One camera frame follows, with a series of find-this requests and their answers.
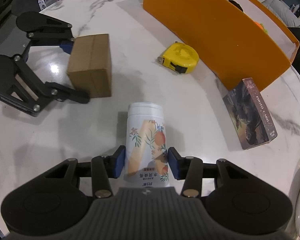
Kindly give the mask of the orange knitted ball toy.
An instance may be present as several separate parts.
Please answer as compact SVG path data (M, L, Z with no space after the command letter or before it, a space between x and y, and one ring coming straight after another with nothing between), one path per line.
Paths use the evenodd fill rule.
M262 23L255 22L255 24L256 24L260 29L262 29L266 34L268 34L267 29L264 27L264 25L263 25Z

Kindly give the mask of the yellow tape measure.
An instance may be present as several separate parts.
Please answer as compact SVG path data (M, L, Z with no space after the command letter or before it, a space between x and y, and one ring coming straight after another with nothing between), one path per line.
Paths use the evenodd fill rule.
M157 61L178 74L189 74L196 68L199 55L189 45L174 42L157 58Z

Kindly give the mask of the white floral tea canister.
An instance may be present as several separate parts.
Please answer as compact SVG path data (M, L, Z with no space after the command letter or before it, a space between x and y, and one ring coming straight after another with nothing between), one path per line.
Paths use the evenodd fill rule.
M169 185L164 113L151 102L135 102L128 107L125 184L129 187Z

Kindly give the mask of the grey quilted cushion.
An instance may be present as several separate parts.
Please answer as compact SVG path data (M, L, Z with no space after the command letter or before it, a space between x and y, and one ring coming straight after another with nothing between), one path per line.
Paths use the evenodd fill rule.
M287 27L300 28L300 20L283 0L265 0L261 4L269 9Z

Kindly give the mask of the dark photo card box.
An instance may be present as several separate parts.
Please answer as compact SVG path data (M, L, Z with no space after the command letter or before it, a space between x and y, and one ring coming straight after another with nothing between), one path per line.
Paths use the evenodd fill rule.
M243 150L267 144L277 131L252 78L245 78L223 98Z

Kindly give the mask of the black and white plush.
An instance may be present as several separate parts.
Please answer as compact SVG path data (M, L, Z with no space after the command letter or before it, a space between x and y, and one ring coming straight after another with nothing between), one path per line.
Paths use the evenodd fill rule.
M244 12L243 11L243 8L234 0L229 0L229 2L234 5L235 7L237 7L240 11Z

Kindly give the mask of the brown cardboard box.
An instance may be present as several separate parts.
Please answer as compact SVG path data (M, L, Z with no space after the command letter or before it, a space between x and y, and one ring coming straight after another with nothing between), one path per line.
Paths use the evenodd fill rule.
M91 98L111 96L112 64L108 34L81 36L75 39L67 75L77 91Z

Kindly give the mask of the orange storage box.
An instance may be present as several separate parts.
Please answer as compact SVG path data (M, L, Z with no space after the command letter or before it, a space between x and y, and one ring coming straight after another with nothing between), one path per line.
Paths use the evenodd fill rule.
M244 12L229 0L143 0L143 8L194 48L227 89L250 77L263 90L292 65L299 41L258 0L234 1Z

